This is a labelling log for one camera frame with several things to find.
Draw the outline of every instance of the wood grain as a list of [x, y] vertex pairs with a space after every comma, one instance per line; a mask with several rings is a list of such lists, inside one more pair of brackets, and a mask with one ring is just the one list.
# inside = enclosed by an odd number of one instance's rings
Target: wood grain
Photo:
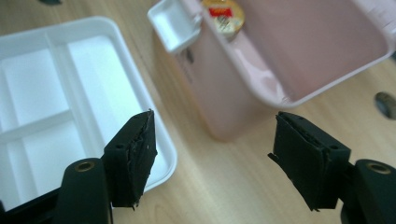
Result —
[[[153, 0], [0, 1], [0, 35], [105, 16], [121, 29], [149, 92], [175, 143], [178, 165], [140, 206], [114, 210], [115, 223], [341, 223], [340, 208], [311, 212], [280, 168], [272, 150], [275, 119], [232, 142], [208, 135], [178, 78], [173, 61], [149, 25]], [[396, 122], [374, 106], [379, 91], [396, 95], [396, 65], [386, 60], [291, 112], [310, 119], [352, 148], [351, 162], [369, 158], [396, 166]]]

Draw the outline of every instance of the white container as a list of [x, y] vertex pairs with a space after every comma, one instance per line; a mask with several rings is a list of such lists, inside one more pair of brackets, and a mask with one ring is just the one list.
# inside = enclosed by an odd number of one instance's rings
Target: white container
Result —
[[156, 112], [158, 156], [145, 190], [177, 152], [117, 25], [88, 18], [0, 37], [0, 200], [9, 210], [61, 186], [74, 161], [100, 158], [133, 115]]
[[245, 133], [395, 50], [395, 0], [235, 1], [246, 21], [231, 42], [218, 34], [198, 0], [162, 0], [148, 12], [210, 132], [220, 139]]

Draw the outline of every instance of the white tray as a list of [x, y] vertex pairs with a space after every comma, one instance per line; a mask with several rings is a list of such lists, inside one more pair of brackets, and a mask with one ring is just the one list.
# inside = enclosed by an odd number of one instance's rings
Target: white tray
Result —
[[61, 186], [100, 158], [132, 115], [156, 112], [158, 156], [145, 190], [177, 152], [115, 22], [100, 17], [0, 37], [0, 200], [6, 210]]

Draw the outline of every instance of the pink bin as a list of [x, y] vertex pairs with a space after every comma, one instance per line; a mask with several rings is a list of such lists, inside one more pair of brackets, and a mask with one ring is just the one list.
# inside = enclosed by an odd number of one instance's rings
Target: pink bin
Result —
[[223, 140], [395, 50], [395, 0], [235, 1], [246, 21], [231, 42], [198, 0], [162, 0], [148, 12], [210, 132]]

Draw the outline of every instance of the wooden table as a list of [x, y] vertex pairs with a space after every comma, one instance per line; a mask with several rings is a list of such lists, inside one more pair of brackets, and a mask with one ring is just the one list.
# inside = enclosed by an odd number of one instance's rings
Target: wooden table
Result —
[[[0, 35], [105, 16], [121, 29], [149, 92], [175, 143], [178, 165], [140, 206], [114, 210], [115, 223], [340, 223], [335, 210], [311, 212], [280, 168], [267, 158], [276, 121], [224, 143], [208, 135], [181, 87], [172, 57], [147, 19], [154, 0], [0, 1]], [[375, 108], [379, 91], [396, 95], [396, 64], [386, 60], [325, 91], [291, 112], [310, 119], [352, 148], [351, 162], [373, 159], [396, 166], [396, 121]]]

